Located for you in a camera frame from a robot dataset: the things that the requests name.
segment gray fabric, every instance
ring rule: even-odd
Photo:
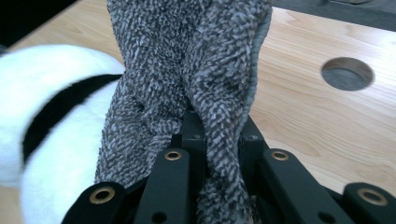
[[[253,102],[267,0],[108,0],[126,71],[106,115],[95,182],[149,175],[191,103],[205,126],[209,177],[199,223],[247,223],[237,139]]]

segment wooden surface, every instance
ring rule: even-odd
[[[12,49],[60,43],[121,60],[105,0],[76,3]],[[275,8],[250,115],[270,147],[294,153],[322,185],[342,192],[367,182],[396,195],[394,52],[393,32]],[[320,67],[334,57],[368,63],[375,82],[362,91],[329,86]]]

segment hole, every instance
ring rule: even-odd
[[[278,160],[278,161],[286,161],[286,160],[289,159],[289,155],[286,154],[286,153],[284,153],[284,152],[281,152],[281,151],[275,151],[275,152],[273,152],[273,153],[271,154],[271,156],[272,156],[274,159]]]
[[[165,158],[169,161],[177,161],[181,158],[181,153],[177,151],[170,151],[165,154]]]
[[[154,223],[163,223],[167,219],[167,216],[164,212],[157,212],[154,215],[152,215],[151,220]]]
[[[321,69],[323,79],[341,91],[359,91],[373,83],[374,72],[366,63],[353,58],[335,58]]]
[[[318,216],[324,223],[335,223],[335,218],[329,213],[319,212]]]
[[[90,202],[94,204],[107,203],[114,195],[116,195],[116,191],[113,188],[109,186],[101,187],[91,194]]]
[[[387,198],[381,193],[373,189],[359,189],[359,196],[367,203],[372,203],[378,206],[385,206],[388,204]]]

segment metal grommet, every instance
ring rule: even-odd
[[[116,191],[113,188],[104,186],[96,189],[91,194],[90,202],[94,204],[107,203],[114,197],[114,195],[116,195]]]
[[[281,151],[274,151],[271,153],[271,156],[277,161],[286,161],[289,159],[289,155]]]
[[[378,206],[385,206],[388,204],[387,198],[373,189],[358,189],[358,195],[367,203],[372,203]]]
[[[169,161],[177,161],[181,158],[181,153],[178,151],[170,151],[165,154],[165,158]]]

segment fuzzy material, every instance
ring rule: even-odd
[[[123,70],[120,62],[103,52],[69,45],[36,46],[2,55],[0,185],[19,185],[24,134],[51,97],[79,80]]]
[[[191,104],[205,127],[209,170],[199,223],[248,223],[237,140],[257,85],[267,0],[108,0],[126,71],[106,115],[95,182],[149,175]]]

